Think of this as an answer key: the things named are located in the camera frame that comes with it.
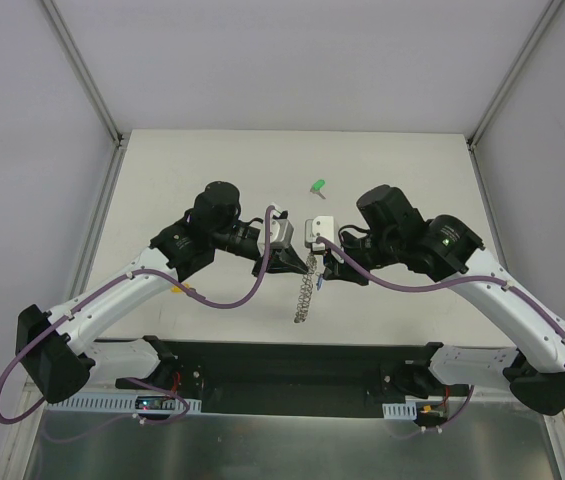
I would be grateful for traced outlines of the metal disc keyring holder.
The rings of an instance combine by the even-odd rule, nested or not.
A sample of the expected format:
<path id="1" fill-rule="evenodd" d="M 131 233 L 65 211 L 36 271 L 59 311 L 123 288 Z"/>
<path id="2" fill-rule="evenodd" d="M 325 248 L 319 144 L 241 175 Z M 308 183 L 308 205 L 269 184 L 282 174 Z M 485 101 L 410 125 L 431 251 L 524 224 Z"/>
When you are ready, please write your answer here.
<path id="1" fill-rule="evenodd" d="M 296 324 L 305 322 L 309 315 L 314 289 L 314 280 L 317 272 L 317 258 L 313 252 L 308 254 L 306 265 L 307 272 L 302 276 L 296 311 L 293 319 Z"/>

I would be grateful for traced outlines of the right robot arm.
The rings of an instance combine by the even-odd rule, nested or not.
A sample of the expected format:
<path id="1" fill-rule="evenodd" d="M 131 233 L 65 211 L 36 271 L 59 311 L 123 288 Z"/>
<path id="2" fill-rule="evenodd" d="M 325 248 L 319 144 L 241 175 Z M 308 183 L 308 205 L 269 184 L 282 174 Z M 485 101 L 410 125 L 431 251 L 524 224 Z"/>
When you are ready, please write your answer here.
<path id="1" fill-rule="evenodd" d="M 444 386 L 480 386 L 508 391 L 543 415 L 565 409 L 565 320 L 524 288 L 473 230 L 451 215 L 424 219 L 389 185 L 364 193 L 356 207 L 363 228 L 338 226 L 331 216 L 305 224 L 306 246 L 323 257 L 324 280 L 404 293 L 451 290 L 513 344 L 435 344 L 428 360 L 393 375 L 398 387 L 425 397 Z"/>

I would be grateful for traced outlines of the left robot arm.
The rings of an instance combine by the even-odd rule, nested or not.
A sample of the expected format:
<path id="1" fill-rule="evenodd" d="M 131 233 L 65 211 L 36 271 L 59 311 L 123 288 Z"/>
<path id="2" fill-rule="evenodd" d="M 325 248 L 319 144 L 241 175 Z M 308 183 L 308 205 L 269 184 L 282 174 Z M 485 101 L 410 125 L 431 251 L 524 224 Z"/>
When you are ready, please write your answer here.
<path id="1" fill-rule="evenodd" d="M 218 251 L 253 262 L 258 282 L 267 273 L 305 274 L 308 267 L 291 245 L 293 226 L 276 205 L 264 218 L 240 218 L 240 192 L 223 181 L 208 184 L 183 217 L 161 230 L 119 273 L 95 289 L 47 311 L 31 305 L 18 315 L 16 357 L 43 399 L 60 403 L 88 383 L 125 377 L 161 389 L 172 380 L 174 358 L 154 336 L 104 346 L 97 339 L 153 296 L 173 286 L 214 309 L 238 308 L 256 293 L 220 303 L 185 286 Z"/>

